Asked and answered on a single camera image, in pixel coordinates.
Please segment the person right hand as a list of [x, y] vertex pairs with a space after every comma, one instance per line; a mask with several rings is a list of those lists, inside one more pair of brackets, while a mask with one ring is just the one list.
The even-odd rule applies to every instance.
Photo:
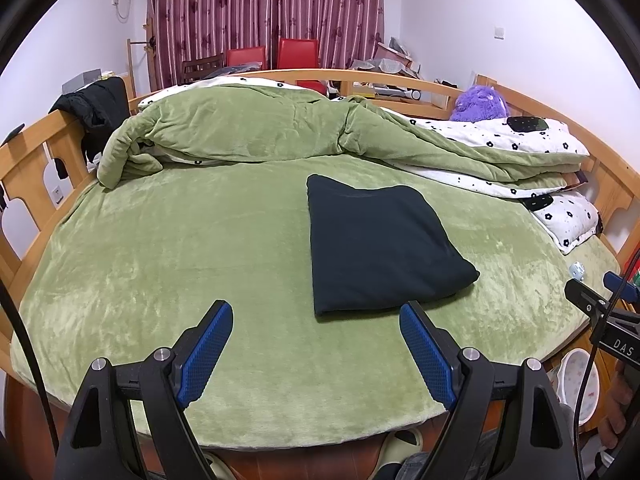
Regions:
[[611, 387], [604, 398], [604, 416], [598, 425], [601, 444], [605, 448], [615, 448], [618, 437], [626, 428], [624, 409], [631, 402], [634, 390], [624, 376], [625, 363], [617, 361], [611, 379]]

